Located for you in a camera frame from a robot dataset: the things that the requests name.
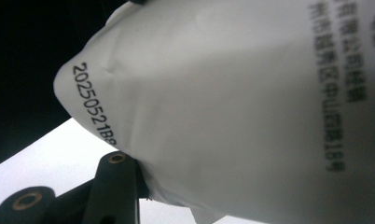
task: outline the white surface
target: white surface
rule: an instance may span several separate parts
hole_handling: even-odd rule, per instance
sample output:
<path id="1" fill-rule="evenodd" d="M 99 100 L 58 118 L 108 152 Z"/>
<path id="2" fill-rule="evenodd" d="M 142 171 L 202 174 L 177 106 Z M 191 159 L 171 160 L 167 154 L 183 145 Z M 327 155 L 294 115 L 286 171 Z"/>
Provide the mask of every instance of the white surface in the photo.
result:
<path id="1" fill-rule="evenodd" d="M 95 175 L 99 159 L 114 149 L 84 130 L 73 119 L 0 164 L 0 203 L 32 186 L 47 186 L 61 195 Z M 141 200 L 141 223 L 194 224 L 190 210 Z M 216 224 L 254 224 L 224 217 Z"/>

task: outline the metal ring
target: metal ring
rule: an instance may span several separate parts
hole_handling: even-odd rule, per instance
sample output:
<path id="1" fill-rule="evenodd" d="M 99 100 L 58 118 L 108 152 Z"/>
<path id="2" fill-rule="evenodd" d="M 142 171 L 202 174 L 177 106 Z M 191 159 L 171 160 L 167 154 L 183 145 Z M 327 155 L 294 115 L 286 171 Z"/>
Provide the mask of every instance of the metal ring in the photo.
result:
<path id="1" fill-rule="evenodd" d="M 42 200 L 42 194 L 39 191 L 26 193 L 14 201 L 14 203 L 12 204 L 12 208 L 16 211 L 24 210 L 24 209 L 32 207 L 34 204 L 38 203 L 41 200 Z"/>
<path id="2" fill-rule="evenodd" d="M 122 153 L 112 155 L 108 158 L 108 161 L 113 164 L 121 163 L 121 162 L 124 162 L 125 160 L 126 160 L 126 155 Z"/>

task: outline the white package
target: white package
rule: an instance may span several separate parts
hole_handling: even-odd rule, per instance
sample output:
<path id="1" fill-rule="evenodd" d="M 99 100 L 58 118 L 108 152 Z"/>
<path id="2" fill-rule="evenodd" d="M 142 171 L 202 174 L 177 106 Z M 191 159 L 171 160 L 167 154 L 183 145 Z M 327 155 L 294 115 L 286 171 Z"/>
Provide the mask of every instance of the white package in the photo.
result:
<path id="1" fill-rule="evenodd" d="M 375 0 L 127 4 L 54 88 L 155 200 L 375 223 Z"/>

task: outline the screw hole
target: screw hole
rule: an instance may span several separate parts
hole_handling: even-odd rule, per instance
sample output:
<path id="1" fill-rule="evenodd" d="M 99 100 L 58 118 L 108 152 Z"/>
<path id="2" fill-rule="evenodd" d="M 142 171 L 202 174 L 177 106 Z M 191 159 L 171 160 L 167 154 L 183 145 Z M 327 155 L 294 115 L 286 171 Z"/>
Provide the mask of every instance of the screw hole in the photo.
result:
<path id="1" fill-rule="evenodd" d="M 24 210 L 27 208 L 32 207 L 34 204 L 38 203 L 42 200 L 42 194 L 38 191 L 31 192 L 20 196 L 14 203 L 12 204 L 12 208 L 16 211 Z"/>
<path id="2" fill-rule="evenodd" d="M 121 154 L 121 153 L 112 155 L 108 159 L 110 163 L 114 163 L 114 164 L 124 162 L 124 160 L 126 160 L 126 155 Z"/>
<path id="3" fill-rule="evenodd" d="M 101 219 L 100 224 L 115 224 L 116 223 L 116 218 L 113 216 L 106 216 Z"/>

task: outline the black background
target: black background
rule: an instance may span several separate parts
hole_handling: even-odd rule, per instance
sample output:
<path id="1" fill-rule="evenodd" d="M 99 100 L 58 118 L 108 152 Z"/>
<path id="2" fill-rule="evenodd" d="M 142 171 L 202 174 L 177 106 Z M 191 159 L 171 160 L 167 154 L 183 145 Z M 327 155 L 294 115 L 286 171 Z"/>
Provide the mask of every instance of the black background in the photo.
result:
<path id="1" fill-rule="evenodd" d="M 123 3 L 0 0 L 0 162 L 70 118 L 53 79 Z"/>

